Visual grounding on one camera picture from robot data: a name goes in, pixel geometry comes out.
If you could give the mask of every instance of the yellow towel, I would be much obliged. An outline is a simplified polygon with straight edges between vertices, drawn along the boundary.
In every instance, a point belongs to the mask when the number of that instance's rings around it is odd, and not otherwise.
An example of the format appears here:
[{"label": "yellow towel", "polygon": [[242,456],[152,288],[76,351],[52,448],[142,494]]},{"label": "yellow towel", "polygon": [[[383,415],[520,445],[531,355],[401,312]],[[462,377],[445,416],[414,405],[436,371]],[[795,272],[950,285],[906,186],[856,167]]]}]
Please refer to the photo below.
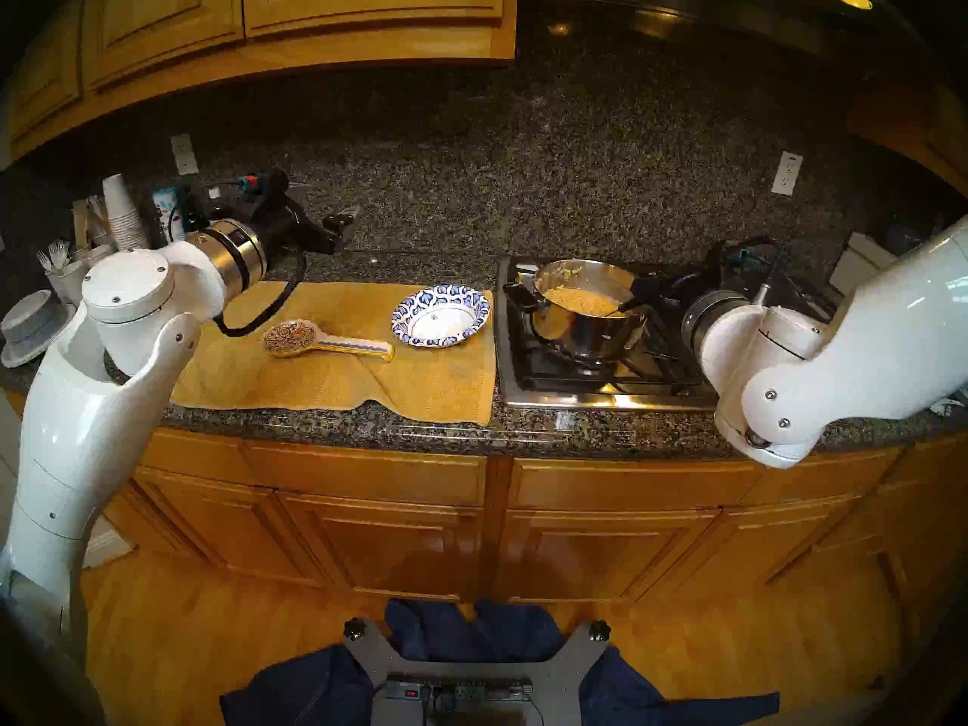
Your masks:
[{"label": "yellow towel", "polygon": [[[225,324],[254,318],[283,288],[263,282],[230,302]],[[419,289],[397,284],[298,285],[283,308],[244,338],[223,335],[213,322],[201,328],[195,357],[171,394],[189,408],[330,408],[351,410],[364,401],[418,421],[487,424],[494,395],[494,320],[449,349],[415,349],[390,329],[397,305]],[[489,301],[491,292],[485,295]],[[270,356],[262,333],[283,320],[313,320],[331,335],[392,343],[393,361],[327,351],[293,358]]]}]

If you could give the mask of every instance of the paper bowl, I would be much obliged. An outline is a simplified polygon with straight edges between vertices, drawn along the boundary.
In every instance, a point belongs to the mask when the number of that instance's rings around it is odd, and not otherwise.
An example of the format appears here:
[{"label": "paper bowl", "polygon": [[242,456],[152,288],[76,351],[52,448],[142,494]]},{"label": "paper bowl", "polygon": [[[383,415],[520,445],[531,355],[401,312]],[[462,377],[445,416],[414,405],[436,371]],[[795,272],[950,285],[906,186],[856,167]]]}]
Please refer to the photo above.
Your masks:
[{"label": "paper bowl", "polygon": [[466,285],[434,285],[393,311],[393,334],[410,346],[445,349],[469,338],[491,316],[491,302]]}]

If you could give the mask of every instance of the black knob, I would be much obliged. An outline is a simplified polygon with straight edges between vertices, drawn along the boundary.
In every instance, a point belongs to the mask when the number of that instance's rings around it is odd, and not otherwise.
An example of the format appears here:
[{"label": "black knob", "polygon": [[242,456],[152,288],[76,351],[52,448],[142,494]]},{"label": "black knob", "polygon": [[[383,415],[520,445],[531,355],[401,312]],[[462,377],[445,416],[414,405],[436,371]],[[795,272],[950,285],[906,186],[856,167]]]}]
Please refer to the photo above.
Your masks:
[{"label": "black knob", "polygon": [[363,619],[353,617],[343,625],[343,637],[346,640],[359,640],[366,634],[366,622]]},{"label": "black knob", "polygon": [[604,619],[597,619],[588,625],[588,636],[596,643],[607,643],[611,634],[612,628]]}]

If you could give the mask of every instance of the range hood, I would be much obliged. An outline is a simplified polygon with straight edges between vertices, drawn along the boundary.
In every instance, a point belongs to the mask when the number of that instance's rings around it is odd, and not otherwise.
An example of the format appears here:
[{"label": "range hood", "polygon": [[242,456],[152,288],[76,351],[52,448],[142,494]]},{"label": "range hood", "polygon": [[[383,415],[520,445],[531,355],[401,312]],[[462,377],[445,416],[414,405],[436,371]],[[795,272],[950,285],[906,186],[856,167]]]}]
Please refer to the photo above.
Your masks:
[{"label": "range hood", "polygon": [[890,9],[858,10],[839,0],[595,0],[633,9],[634,29],[676,38],[700,26],[740,31],[821,59],[878,65],[877,57],[923,54]]}]

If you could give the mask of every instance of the countertop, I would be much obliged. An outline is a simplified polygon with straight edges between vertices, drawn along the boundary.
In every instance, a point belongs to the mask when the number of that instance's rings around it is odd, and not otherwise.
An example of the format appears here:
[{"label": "countertop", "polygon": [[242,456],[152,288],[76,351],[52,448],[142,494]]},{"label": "countertop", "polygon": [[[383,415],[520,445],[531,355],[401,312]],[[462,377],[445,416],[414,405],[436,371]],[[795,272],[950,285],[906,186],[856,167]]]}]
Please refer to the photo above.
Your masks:
[{"label": "countertop", "polygon": [[[310,256],[306,280],[370,283],[464,283],[492,289],[501,256],[458,259],[444,254],[352,252],[335,258]],[[269,274],[285,280],[283,261]],[[0,387],[25,393],[40,359],[16,369],[0,368]],[[368,402],[351,411],[208,410],[170,405],[163,425],[209,434],[278,439],[341,447],[487,455],[507,453],[547,458],[726,458],[738,457],[716,431],[712,413],[621,413],[510,408],[495,385],[491,421],[427,424]],[[843,419],[831,423],[818,451],[880,447],[968,429],[968,416],[941,419],[921,411],[899,421]]]}]

